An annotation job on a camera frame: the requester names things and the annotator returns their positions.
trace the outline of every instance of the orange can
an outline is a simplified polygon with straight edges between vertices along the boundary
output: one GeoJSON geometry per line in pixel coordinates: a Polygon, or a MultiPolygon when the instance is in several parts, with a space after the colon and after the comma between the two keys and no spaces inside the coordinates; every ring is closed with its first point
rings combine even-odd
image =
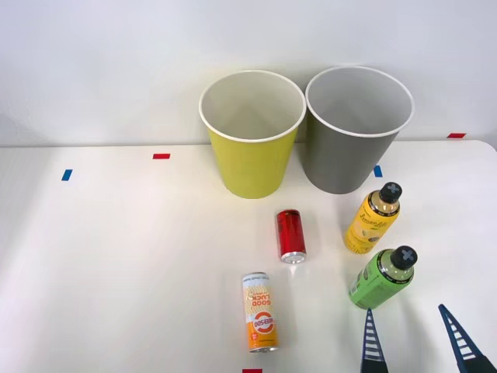
{"type": "Polygon", "coordinates": [[[277,350],[278,335],[269,276],[264,272],[252,272],[243,277],[242,283],[248,349],[250,352],[277,350]]]}

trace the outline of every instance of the gray cup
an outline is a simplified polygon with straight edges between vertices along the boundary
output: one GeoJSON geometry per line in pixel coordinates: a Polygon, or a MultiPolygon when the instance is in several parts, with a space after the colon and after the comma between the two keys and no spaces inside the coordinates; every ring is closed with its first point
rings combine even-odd
{"type": "Polygon", "coordinates": [[[308,84],[308,179],[328,193],[361,186],[411,120],[414,99],[392,76],[360,66],[330,68],[308,84]]]}

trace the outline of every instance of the green bottle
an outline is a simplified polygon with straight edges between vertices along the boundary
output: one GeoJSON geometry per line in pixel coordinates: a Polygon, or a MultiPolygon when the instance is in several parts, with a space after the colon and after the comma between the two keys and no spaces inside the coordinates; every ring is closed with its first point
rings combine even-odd
{"type": "Polygon", "coordinates": [[[350,300],[363,309],[376,308],[411,284],[417,260],[418,254],[409,246],[380,251],[351,283],[350,300]]]}

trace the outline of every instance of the yellow bottle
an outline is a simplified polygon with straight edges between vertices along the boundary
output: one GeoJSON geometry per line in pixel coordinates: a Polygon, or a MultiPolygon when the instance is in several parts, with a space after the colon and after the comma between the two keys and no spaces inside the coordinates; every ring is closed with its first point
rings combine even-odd
{"type": "Polygon", "coordinates": [[[386,183],[381,190],[369,193],[345,234],[345,245],[350,251],[366,254],[378,243],[397,219],[401,205],[398,198],[402,188],[397,183],[386,183]]]}

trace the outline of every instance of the white wall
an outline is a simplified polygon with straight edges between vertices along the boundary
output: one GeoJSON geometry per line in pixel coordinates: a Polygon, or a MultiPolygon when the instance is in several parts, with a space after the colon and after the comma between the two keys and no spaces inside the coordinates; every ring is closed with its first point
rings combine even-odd
{"type": "Polygon", "coordinates": [[[412,91],[405,138],[497,145],[493,0],[2,0],[0,145],[208,142],[203,87],[264,68],[301,87],[337,64],[412,91]]]}

